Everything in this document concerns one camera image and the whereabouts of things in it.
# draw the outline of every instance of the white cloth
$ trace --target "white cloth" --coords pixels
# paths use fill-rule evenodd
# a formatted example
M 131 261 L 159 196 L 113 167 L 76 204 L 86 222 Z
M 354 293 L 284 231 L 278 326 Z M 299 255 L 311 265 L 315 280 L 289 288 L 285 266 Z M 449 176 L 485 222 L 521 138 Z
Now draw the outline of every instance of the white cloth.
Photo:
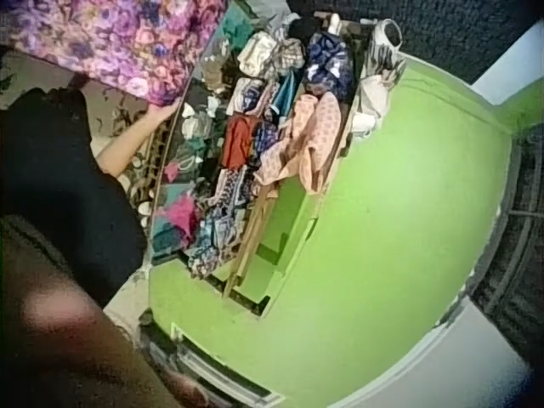
M 251 82 L 250 78 L 240 78 L 236 83 L 235 90 L 232 91 L 229 104 L 227 105 L 227 115 L 232 116 L 235 112 L 241 112 L 244 104 L 244 89 Z
M 278 42 L 268 33 L 260 31 L 249 39 L 238 55 L 240 71 L 250 77 L 259 77 Z

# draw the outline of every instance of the pile of clothes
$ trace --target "pile of clothes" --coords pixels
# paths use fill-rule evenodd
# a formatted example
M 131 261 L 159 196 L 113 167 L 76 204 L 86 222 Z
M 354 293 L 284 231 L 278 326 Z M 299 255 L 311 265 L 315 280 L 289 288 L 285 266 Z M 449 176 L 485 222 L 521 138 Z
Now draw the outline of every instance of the pile of clothes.
M 213 143 L 220 147 L 215 171 L 212 177 L 194 177 L 171 206 L 156 212 L 175 224 L 193 276 L 204 278 L 236 256 L 262 186 L 298 176 L 309 194 L 321 192 L 322 170 L 341 127 L 339 102 L 353 93 L 354 67 L 338 27 L 320 27 L 317 19 L 290 14 L 275 30 L 254 33 L 235 57 L 238 75 L 231 90 L 207 71 L 211 65 L 203 69 L 209 92 L 218 98 L 230 93 L 226 106 L 218 108 L 227 120 Z M 214 66 L 230 59 L 229 44 L 221 41 L 217 58 L 207 59 Z M 301 83 L 305 92 L 296 98 Z M 191 118 L 199 134 L 213 127 L 196 112 L 184 123 Z M 193 143 L 185 134 L 185 143 Z M 169 162 L 164 177 L 173 182 L 184 162 L 190 158 Z

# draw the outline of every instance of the pink towel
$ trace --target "pink towel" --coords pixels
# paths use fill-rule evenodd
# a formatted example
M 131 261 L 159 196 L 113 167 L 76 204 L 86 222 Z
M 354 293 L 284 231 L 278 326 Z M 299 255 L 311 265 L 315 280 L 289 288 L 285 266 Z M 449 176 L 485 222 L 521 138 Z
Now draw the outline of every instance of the pink towel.
M 341 120 L 340 106 L 332 93 L 325 93 L 319 102 L 312 95 L 301 95 L 284 138 L 264 152 L 255 179 L 267 185 L 298 174 L 309 194 L 320 193 L 324 182 L 321 170 L 332 153 Z

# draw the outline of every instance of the dark fabric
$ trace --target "dark fabric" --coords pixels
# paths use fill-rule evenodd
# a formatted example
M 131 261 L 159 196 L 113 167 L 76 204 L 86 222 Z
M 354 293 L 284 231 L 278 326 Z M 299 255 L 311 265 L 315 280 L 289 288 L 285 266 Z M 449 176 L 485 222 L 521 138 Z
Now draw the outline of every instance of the dark fabric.
M 473 83 L 542 17 L 542 0 L 288 0 L 293 12 L 391 18 L 402 51 Z
M 2 114 L 2 210 L 30 221 L 104 307 L 141 265 L 145 236 L 90 148 L 83 94 L 32 89 Z
M 294 20 L 289 25 L 288 36 L 290 38 L 297 38 L 308 47 L 309 39 L 321 29 L 321 22 L 315 17 L 303 17 L 298 20 Z

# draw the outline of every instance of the pink garment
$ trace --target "pink garment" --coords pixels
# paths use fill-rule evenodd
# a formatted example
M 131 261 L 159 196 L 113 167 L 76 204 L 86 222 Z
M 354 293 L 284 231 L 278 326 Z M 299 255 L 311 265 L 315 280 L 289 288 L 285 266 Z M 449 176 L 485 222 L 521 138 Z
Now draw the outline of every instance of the pink garment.
M 179 169 L 178 169 L 178 163 L 175 161 L 170 161 L 165 167 L 164 167 L 164 176 L 167 178 L 168 183 L 172 183 L 176 177 L 178 177 Z
M 325 93 L 319 102 L 312 95 L 301 95 L 285 137 L 263 153 L 255 179 L 267 185 L 298 174 L 309 194 L 320 193 L 324 183 L 321 170 L 332 153 L 341 120 L 340 106 L 332 93 Z
M 175 225 L 184 232 L 184 238 L 187 241 L 193 241 L 193 234 L 198 225 L 193 197 L 182 195 L 172 205 L 166 208 L 157 208 L 156 215 L 166 217 L 170 224 Z

